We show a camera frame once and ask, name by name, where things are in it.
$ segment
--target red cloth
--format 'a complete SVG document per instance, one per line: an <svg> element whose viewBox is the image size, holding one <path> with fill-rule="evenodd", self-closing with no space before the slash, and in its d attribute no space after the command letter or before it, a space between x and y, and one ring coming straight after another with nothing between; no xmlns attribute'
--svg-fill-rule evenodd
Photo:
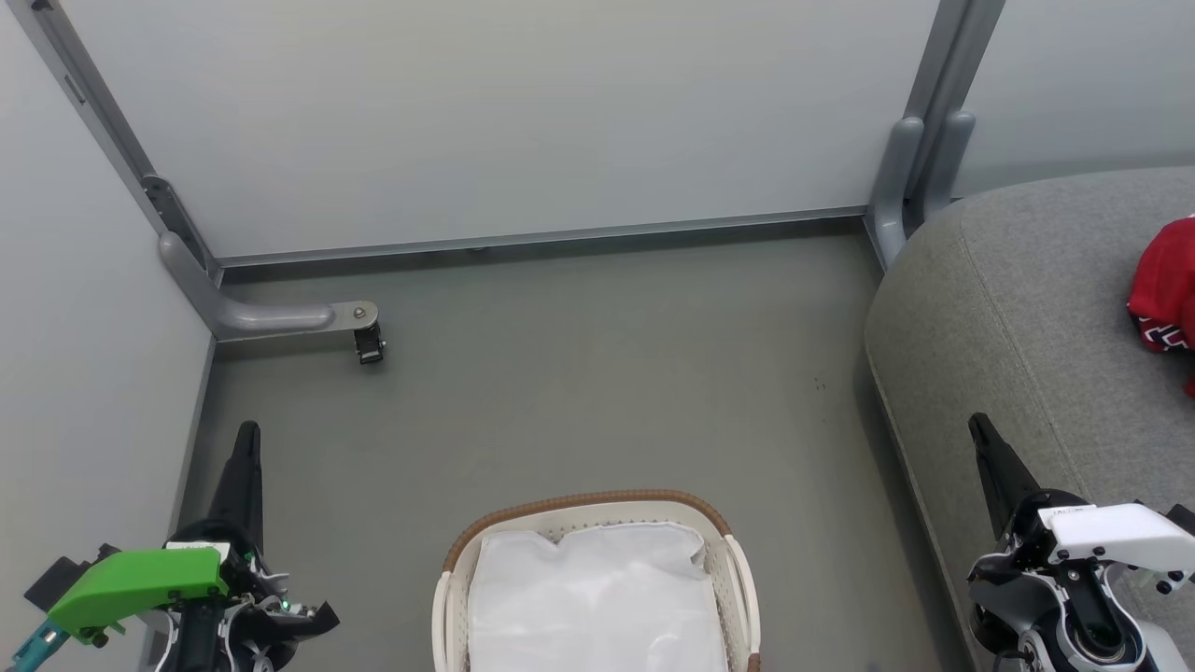
<svg viewBox="0 0 1195 672"><path fill-rule="evenodd" d="M1195 215L1168 224L1145 249L1128 312L1146 348L1191 349L1187 335L1195 334ZM1185 390L1195 397L1195 379Z"/></svg>

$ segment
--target laundry basket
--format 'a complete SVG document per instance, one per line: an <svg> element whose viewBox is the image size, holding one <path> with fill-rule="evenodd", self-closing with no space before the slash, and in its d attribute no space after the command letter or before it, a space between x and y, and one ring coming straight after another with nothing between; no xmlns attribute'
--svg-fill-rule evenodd
<svg viewBox="0 0 1195 672"><path fill-rule="evenodd" d="M534 531L552 542L574 530L620 523L669 521L705 539L705 570L722 621L730 672L759 672L759 600L747 556L710 505L679 490L619 490L544 500L498 511L468 526L448 551L431 609L436 672L468 671L468 587L482 539L496 532Z"/></svg>

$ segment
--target white fabric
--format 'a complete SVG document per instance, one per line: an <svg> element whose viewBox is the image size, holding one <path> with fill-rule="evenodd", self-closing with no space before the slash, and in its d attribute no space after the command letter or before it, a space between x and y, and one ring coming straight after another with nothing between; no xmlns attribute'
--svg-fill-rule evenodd
<svg viewBox="0 0 1195 672"><path fill-rule="evenodd" d="M673 523L482 542L472 672L727 672L705 542Z"/></svg>

